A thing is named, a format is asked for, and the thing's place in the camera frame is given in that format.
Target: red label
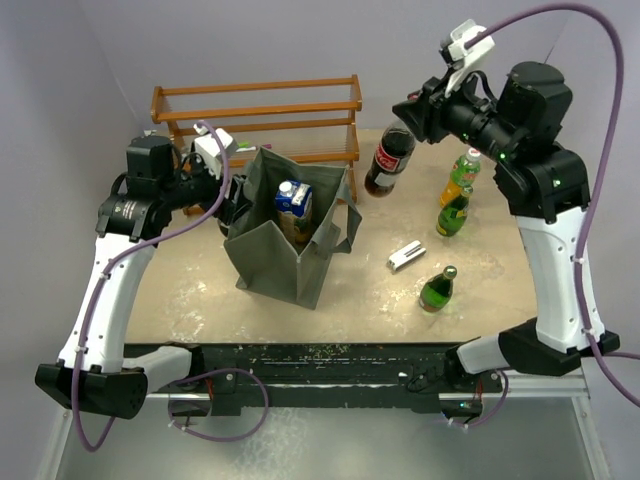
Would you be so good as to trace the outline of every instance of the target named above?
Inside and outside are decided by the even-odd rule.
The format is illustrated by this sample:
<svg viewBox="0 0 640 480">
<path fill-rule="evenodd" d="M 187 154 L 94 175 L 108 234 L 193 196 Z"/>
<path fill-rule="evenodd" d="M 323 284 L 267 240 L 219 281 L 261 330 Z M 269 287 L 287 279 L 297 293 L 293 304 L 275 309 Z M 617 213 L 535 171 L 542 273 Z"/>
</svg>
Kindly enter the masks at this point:
<svg viewBox="0 0 640 480">
<path fill-rule="evenodd" d="M 401 160 L 400 158 L 392 157 L 385 152 L 382 148 L 382 144 L 378 144 L 374 158 L 376 159 L 376 163 L 380 165 L 380 168 L 387 172 L 395 172 L 396 168 L 398 168 L 398 163 L 400 163 Z"/>
</svg>

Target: gray fabric bag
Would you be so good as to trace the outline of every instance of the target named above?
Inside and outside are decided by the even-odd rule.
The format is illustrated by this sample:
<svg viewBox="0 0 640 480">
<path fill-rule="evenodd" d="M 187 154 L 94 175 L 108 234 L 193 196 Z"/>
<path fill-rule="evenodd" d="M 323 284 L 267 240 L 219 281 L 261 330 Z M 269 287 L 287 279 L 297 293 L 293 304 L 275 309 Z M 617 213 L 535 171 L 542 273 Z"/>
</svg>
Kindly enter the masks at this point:
<svg viewBox="0 0 640 480">
<path fill-rule="evenodd" d="M 236 287 L 315 309 L 334 253 L 351 253 L 362 220 L 347 183 L 348 167 L 298 165 L 261 148 L 243 171 L 243 194 L 252 207 L 229 225 L 224 248 L 240 274 Z M 278 226 L 275 196 L 280 183 L 311 185 L 311 223 L 317 227 L 304 249 L 296 249 Z M 347 235 L 338 243 L 333 224 L 338 200 L 348 208 Z"/>
</svg>

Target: bottle cap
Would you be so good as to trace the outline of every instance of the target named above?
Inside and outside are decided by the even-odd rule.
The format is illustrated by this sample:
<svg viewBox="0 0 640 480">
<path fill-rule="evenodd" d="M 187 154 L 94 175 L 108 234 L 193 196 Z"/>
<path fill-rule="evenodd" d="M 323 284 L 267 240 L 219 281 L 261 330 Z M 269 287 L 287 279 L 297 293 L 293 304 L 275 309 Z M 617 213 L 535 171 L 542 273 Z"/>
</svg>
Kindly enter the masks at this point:
<svg viewBox="0 0 640 480">
<path fill-rule="evenodd" d="M 453 280 L 454 278 L 456 278 L 456 275 L 458 275 L 458 269 L 453 265 L 447 265 L 446 267 L 444 267 L 442 274 L 445 278 Z"/>
<path fill-rule="evenodd" d="M 291 182 L 282 182 L 278 189 L 283 195 L 291 195 L 293 193 L 293 184 Z"/>
<path fill-rule="evenodd" d="M 479 162 L 482 154 L 475 148 L 470 148 L 467 150 L 466 157 L 470 162 Z"/>
</svg>

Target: blue juice carton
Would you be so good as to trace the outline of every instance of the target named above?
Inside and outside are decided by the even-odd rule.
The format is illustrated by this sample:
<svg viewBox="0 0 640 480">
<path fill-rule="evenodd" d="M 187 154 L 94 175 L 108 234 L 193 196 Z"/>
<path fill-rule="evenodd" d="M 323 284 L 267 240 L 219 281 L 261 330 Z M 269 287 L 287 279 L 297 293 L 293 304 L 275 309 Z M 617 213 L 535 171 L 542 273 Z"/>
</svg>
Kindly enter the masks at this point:
<svg viewBox="0 0 640 480">
<path fill-rule="evenodd" d="M 280 228 L 291 244 L 304 245 L 311 239 L 311 185 L 287 180 L 276 194 Z"/>
</svg>

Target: small white box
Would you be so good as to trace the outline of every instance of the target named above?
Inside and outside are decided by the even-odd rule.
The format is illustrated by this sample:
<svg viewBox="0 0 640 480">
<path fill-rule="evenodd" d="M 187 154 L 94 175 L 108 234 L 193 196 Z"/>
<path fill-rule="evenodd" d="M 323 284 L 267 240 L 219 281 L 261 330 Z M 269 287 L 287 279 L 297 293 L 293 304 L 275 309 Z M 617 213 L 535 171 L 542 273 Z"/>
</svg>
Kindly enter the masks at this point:
<svg viewBox="0 0 640 480">
<path fill-rule="evenodd" d="M 422 244 L 416 240 L 392 254 L 389 257 L 387 265 L 389 265 L 389 268 L 391 268 L 391 270 L 393 270 L 393 272 L 395 273 L 400 268 L 408 265 L 417 258 L 420 258 L 425 253 L 427 253 L 427 249 L 424 248 Z"/>
</svg>

